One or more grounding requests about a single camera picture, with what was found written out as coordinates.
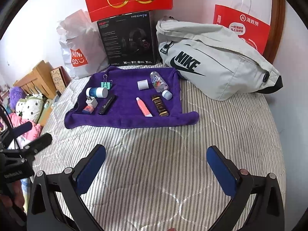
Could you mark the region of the person's left hand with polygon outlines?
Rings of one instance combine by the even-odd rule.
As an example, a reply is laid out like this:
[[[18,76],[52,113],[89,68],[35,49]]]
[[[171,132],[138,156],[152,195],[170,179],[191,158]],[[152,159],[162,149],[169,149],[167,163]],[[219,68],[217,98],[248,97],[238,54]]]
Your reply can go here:
[[[24,196],[23,196],[23,190],[21,186],[21,181],[18,180],[14,183],[12,183],[13,187],[13,195],[14,195],[14,203],[19,207],[22,211],[24,211]],[[7,195],[1,194],[1,202],[4,204],[6,208],[10,208],[13,206],[13,202],[11,198]]]

